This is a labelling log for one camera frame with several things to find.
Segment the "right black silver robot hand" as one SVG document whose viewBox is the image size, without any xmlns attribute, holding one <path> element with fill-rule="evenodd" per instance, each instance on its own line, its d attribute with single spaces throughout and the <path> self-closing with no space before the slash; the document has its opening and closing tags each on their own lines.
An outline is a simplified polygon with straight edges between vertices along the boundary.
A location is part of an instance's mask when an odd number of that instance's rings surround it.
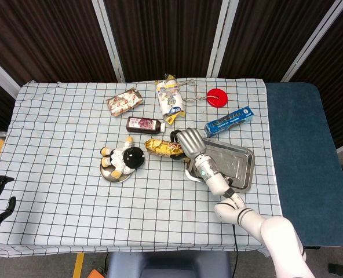
<svg viewBox="0 0 343 278">
<path fill-rule="evenodd" d="M 191 160 L 199 162 L 209 160 L 209 156 L 206 155 L 206 145 L 196 128 L 172 131 L 170 138 L 172 142 L 181 145 L 186 157 Z"/>
</svg>

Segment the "gold cracker packet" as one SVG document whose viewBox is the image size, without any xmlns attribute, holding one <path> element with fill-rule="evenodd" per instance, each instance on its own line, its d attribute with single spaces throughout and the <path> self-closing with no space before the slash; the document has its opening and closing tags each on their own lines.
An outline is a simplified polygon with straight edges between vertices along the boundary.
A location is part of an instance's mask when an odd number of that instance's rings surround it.
<svg viewBox="0 0 343 278">
<path fill-rule="evenodd" d="M 177 142 L 150 138 L 144 143 L 144 145 L 146 150 L 154 155 L 164 156 L 177 160 L 186 158 L 181 145 Z"/>
</svg>

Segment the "black white plush toy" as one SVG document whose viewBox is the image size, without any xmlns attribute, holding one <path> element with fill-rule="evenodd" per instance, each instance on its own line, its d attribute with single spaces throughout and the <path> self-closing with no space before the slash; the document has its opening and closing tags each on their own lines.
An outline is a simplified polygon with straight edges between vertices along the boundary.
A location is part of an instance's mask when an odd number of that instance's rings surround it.
<svg viewBox="0 0 343 278">
<path fill-rule="evenodd" d="M 142 149 L 134 146 L 132 136 L 128 136 L 121 147 L 115 149 L 102 147 L 100 153 L 102 168 L 114 167 L 110 176 L 116 181 L 119 181 L 123 175 L 133 173 L 145 160 Z"/>
</svg>

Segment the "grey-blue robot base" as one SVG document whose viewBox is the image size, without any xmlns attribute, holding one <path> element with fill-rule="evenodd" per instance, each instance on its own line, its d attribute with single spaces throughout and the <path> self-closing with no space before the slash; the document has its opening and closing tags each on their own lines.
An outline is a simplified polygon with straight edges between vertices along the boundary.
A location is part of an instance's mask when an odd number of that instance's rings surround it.
<svg viewBox="0 0 343 278">
<path fill-rule="evenodd" d="M 226 251 L 117 252 L 106 278 L 232 278 Z"/>
</svg>

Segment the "blue toothpaste box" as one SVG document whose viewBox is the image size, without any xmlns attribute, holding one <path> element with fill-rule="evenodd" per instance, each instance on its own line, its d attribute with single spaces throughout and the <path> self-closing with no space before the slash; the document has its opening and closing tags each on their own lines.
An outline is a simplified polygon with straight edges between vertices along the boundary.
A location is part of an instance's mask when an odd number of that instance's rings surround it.
<svg viewBox="0 0 343 278">
<path fill-rule="evenodd" d="M 207 137 L 212 137 L 217 135 L 218 133 L 241 125 L 242 123 L 251 121 L 253 116 L 254 113 L 252 112 L 250 107 L 246 106 L 244 108 L 233 111 L 230 114 L 223 116 L 222 118 L 206 123 L 204 131 Z"/>
</svg>

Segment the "rectangular metal tray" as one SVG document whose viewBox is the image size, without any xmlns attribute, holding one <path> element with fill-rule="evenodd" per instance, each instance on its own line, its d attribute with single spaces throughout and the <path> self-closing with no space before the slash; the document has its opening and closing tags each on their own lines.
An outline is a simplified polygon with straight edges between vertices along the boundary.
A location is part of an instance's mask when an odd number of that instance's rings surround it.
<svg viewBox="0 0 343 278">
<path fill-rule="evenodd" d="M 230 197 L 250 189 L 254 171 L 254 154 L 244 147 L 202 138 L 209 160 L 190 160 L 186 176 L 206 184 L 212 194 Z"/>
</svg>

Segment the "white yellow snack bag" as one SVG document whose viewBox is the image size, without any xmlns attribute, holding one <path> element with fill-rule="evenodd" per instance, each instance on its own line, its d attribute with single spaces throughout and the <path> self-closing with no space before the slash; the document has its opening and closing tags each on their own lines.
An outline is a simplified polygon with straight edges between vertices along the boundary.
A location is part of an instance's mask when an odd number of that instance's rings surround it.
<svg viewBox="0 0 343 278">
<path fill-rule="evenodd" d="M 185 116 L 184 100 L 173 75 L 166 74 L 164 80 L 157 81 L 155 91 L 165 122 L 172 125 L 179 116 Z"/>
</svg>

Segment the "red plastic disc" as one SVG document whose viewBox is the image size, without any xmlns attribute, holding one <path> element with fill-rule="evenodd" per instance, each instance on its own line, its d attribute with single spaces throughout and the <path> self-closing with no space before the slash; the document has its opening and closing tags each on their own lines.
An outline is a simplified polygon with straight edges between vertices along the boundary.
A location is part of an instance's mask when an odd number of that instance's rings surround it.
<svg viewBox="0 0 343 278">
<path fill-rule="evenodd" d="M 228 102 L 228 96 L 222 89 L 211 89 L 206 94 L 207 102 L 216 108 L 224 107 Z"/>
</svg>

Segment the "dark brown small bottle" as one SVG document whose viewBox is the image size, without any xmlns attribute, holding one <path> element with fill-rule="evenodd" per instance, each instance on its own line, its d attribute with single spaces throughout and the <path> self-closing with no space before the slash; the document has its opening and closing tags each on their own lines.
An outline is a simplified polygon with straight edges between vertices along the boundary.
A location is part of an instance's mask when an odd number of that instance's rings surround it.
<svg viewBox="0 0 343 278">
<path fill-rule="evenodd" d="M 159 134 L 166 130 L 165 122 L 151 118 L 128 117 L 126 130 L 135 133 Z"/>
</svg>

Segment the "silver red snack packet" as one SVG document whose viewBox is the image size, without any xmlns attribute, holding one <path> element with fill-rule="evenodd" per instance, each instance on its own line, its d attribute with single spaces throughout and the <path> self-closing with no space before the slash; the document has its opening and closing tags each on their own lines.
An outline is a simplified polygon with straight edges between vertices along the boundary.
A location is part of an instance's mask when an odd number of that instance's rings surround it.
<svg viewBox="0 0 343 278">
<path fill-rule="evenodd" d="M 119 116 L 142 103 L 143 97 L 134 87 L 106 100 L 112 116 Z"/>
</svg>

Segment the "round metal plate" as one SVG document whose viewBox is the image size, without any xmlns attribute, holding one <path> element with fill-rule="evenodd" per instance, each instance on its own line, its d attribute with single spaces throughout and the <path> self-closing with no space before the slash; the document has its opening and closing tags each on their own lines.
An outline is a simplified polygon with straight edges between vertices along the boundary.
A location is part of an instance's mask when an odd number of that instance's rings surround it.
<svg viewBox="0 0 343 278">
<path fill-rule="evenodd" d="M 119 182 L 124 182 L 126 181 L 129 177 L 131 177 L 133 175 L 133 173 L 130 174 L 122 174 L 118 179 L 114 178 L 111 173 L 115 170 L 115 167 L 110 165 L 108 167 L 103 167 L 102 165 L 100 165 L 100 173 L 101 176 L 103 177 L 103 179 L 109 181 L 109 182 L 115 182 L 115 183 L 119 183 Z"/>
</svg>

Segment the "checkered light blue tablecloth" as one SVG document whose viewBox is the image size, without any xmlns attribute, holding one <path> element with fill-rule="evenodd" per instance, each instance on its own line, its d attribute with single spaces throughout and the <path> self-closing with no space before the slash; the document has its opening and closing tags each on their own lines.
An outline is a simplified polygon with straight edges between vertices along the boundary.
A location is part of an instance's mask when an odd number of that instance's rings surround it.
<svg viewBox="0 0 343 278">
<path fill-rule="evenodd" d="M 132 87 L 143 103 L 112 116 L 106 100 Z M 0 154 L 0 175 L 14 178 L 0 211 L 0 257 L 76 251 L 257 250 L 244 229 L 223 224 L 220 201 L 185 175 L 185 163 L 145 155 L 121 183 L 100 175 L 100 149 L 121 146 L 130 116 L 161 119 L 154 81 L 28 82 L 17 94 Z"/>
</svg>

